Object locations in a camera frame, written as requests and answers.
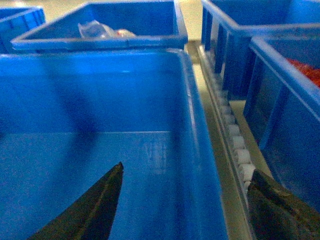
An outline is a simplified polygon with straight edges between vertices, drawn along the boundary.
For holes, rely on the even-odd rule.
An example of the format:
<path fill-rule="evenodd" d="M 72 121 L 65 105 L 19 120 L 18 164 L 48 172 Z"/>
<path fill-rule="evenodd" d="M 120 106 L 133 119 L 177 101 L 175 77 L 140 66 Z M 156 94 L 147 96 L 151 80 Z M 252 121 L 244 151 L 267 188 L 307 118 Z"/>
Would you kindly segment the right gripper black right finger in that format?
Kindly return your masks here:
<path fill-rule="evenodd" d="M 253 171 L 247 200 L 258 240 L 320 238 L 320 213 L 259 169 Z"/>

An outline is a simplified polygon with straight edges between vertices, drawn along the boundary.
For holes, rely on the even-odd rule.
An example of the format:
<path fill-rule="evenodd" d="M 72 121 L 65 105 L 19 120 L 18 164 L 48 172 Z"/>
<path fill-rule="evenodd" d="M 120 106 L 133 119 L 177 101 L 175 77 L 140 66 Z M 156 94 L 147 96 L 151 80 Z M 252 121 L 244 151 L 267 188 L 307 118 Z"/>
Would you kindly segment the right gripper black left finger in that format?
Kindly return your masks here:
<path fill-rule="evenodd" d="M 122 162 L 30 240 L 107 240 L 116 216 L 124 175 Z"/>

